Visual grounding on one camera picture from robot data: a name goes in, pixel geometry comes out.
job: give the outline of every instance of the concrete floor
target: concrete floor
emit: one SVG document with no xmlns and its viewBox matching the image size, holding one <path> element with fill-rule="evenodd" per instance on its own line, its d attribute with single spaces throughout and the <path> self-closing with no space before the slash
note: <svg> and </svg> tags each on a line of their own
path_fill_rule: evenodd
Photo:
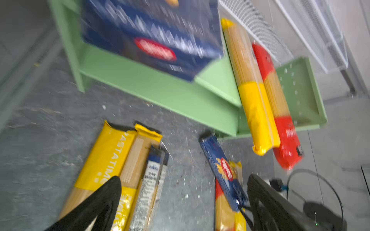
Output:
<svg viewBox="0 0 370 231">
<path fill-rule="evenodd" d="M 0 134 L 1 229 L 44 230 L 57 220 L 105 119 L 164 135 L 172 158 L 153 230 L 214 230 L 214 175 L 198 143 L 207 127 L 102 83 L 79 92 L 63 53 Z M 242 162 L 244 185 L 251 173 L 274 176 L 273 154 L 255 155 L 251 139 L 222 147 Z"/>
<path fill-rule="evenodd" d="M 46 0 L 1 1 L 0 84 L 52 22 Z"/>
</svg>

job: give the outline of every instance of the metal wire basket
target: metal wire basket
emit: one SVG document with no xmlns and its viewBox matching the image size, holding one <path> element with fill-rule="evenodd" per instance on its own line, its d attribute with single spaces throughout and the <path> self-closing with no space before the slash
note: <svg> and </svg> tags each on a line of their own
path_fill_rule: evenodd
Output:
<svg viewBox="0 0 370 231">
<path fill-rule="evenodd" d="M 277 65 L 294 58 L 285 43 L 276 35 L 262 14 L 248 0 L 220 0 L 225 9 L 271 55 Z"/>
<path fill-rule="evenodd" d="M 344 37 L 327 0 L 275 0 L 325 73 L 348 67 Z"/>
</svg>

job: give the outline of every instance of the blue spaghetti package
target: blue spaghetti package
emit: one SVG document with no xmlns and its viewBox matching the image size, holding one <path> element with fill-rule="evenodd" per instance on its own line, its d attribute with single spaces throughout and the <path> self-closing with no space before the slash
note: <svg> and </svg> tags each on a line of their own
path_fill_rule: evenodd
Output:
<svg viewBox="0 0 370 231">
<path fill-rule="evenodd" d="M 217 0 L 83 0 L 85 42 L 192 81 L 223 56 Z"/>
<path fill-rule="evenodd" d="M 230 208 L 239 211 L 239 205 L 247 206 L 248 198 L 239 181 L 234 179 L 233 171 L 215 134 L 201 138 L 199 142 L 229 202 Z"/>
</svg>

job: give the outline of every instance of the spaghetti strands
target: spaghetti strands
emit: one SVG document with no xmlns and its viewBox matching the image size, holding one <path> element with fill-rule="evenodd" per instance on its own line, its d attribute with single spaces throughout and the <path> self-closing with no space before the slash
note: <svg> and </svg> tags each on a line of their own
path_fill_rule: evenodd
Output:
<svg viewBox="0 0 370 231">
<path fill-rule="evenodd" d="M 271 61 L 271 56 L 263 47 L 257 44 L 253 44 L 253 50 L 281 140 L 280 147 L 273 149 L 274 154 L 281 167 L 292 169 L 302 159 L 303 153 L 292 117 L 290 116 L 288 104 Z"/>
<path fill-rule="evenodd" d="M 112 128 L 107 121 L 81 170 L 59 218 L 63 218 L 112 176 L 119 176 L 136 131 Z"/>
<path fill-rule="evenodd" d="M 246 31 L 222 19 L 222 28 L 257 155 L 280 146 L 269 99 Z"/>
</svg>

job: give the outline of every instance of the plastic wrapping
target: plastic wrapping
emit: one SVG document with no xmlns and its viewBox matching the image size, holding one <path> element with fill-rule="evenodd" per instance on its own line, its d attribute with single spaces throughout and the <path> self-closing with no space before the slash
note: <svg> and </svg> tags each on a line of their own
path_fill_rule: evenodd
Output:
<svg viewBox="0 0 370 231">
<path fill-rule="evenodd" d="M 269 99 L 246 31 L 223 19 L 222 28 L 257 155 L 280 146 Z"/>
<path fill-rule="evenodd" d="M 242 164 L 230 161 L 234 179 L 243 184 Z M 234 212 L 221 189 L 220 183 L 216 180 L 216 207 L 215 207 L 215 230 L 216 231 L 245 231 L 246 221 L 240 212 Z"/>
<path fill-rule="evenodd" d="M 135 125 L 137 137 L 130 149 L 125 165 L 120 175 L 122 184 L 122 196 L 117 208 L 112 231 L 122 231 L 127 227 L 130 211 L 134 208 L 137 189 L 140 186 L 145 163 L 149 150 L 152 146 L 158 148 L 162 135 L 151 131 L 139 124 Z"/>
<path fill-rule="evenodd" d="M 270 55 L 265 49 L 253 44 L 262 79 L 271 103 L 277 131 L 280 136 L 280 147 L 274 148 L 276 160 L 284 169 L 292 169 L 303 157 L 302 148 L 296 133 L 288 104 L 281 88 Z"/>
<path fill-rule="evenodd" d="M 234 180 L 233 171 L 217 141 L 217 137 L 215 134 L 211 134 L 210 136 L 202 137 L 199 142 L 216 179 L 220 183 L 230 208 L 235 212 L 239 211 L 239 205 L 246 205 L 248 198 L 239 181 Z"/>
<path fill-rule="evenodd" d="M 68 197 L 59 218 L 64 217 L 112 176 L 119 176 L 136 138 L 134 130 L 112 128 L 107 121 Z"/>
<path fill-rule="evenodd" d="M 217 0 L 83 0 L 83 39 L 191 81 L 223 47 Z"/>
<path fill-rule="evenodd" d="M 151 148 L 148 164 L 141 180 L 135 210 L 130 215 L 126 230 L 144 231 L 154 216 L 161 194 L 162 184 L 167 171 L 169 154 L 161 149 Z"/>
</svg>

